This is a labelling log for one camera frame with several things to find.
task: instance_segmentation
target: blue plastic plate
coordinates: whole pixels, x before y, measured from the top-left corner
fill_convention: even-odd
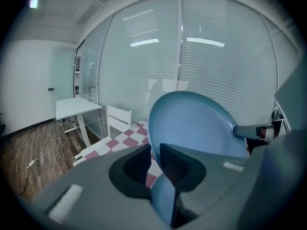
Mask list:
[[[174,144],[209,153],[246,157],[244,139],[233,135],[236,122],[218,103],[203,95],[171,92],[153,105],[148,123],[149,143],[160,164],[160,144]]]

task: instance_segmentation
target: white chair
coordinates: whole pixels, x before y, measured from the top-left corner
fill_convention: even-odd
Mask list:
[[[78,155],[75,156],[76,162],[73,163],[73,166],[76,166],[77,164],[85,161],[85,156],[95,150],[97,150],[98,147],[101,147],[102,145],[106,144],[112,138],[110,137],[111,129],[110,127],[116,128],[121,132],[125,132],[127,129],[131,128],[131,122],[132,122],[132,111],[124,111],[121,109],[118,109],[116,107],[106,105],[106,121],[107,121],[107,132],[108,136],[100,140],[99,142],[91,145],[90,147],[82,150]]]

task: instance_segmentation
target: floor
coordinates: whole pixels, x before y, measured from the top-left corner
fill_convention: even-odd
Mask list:
[[[66,121],[62,126],[57,122],[50,122],[21,134],[15,135],[3,144],[1,151],[1,168],[12,190],[19,194],[24,190],[25,178],[27,185],[22,196],[31,200],[44,186],[51,182],[52,170],[59,140],[50,143],[47,155],[37,161],[31,169],[27,164],[40,158],[46,153],[47,144],[54,138],[61,138],[62,144],[56,161],[54,178],[56,180],[63,173],[72,168],[74,156],[86,148],[80,130],[65,134],[64,131],[72,128],[72,123]],[[91,144],[99,141],[90,130],[87,129]]]

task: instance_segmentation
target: glass wall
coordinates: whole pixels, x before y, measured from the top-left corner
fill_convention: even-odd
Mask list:
[[[274,42],[278,62],[278,88],[280,88],[298,65],[298,53],[294,45],[276,25],[267,18],[265,21]]]
[[[274,94],[284,81],[278,69],[284,73],[298,62],[292,43],[258,12],[235,1],[181,0],[182,21],[178,2],[142,0],[86,38],[80,94],[103,107],[84,115],[99,137],[119,134],[107,133],[107,104],[132,111],[134,122],[147,120],[154,102],[174,90],[212,98],[239,125],[270,121]]]
[[[98,104],[97,100],[97,71],[103,38],[110,18],[97,26],[86,38],[79,76],[80,97]],[[84,123],[98,137],[103,138],[98,111],[83,114]]]
[[[147,120],[153,103],[172,91],[177,23],[178,0],[145,0],[113,15],[98,76],[104,134],[107,104],[132,111],[137,122]]]
[[[269,122],[277,69],[261,15],[229,0],[182,0],[182,20],[177,90],[215,100],[240,125]]]

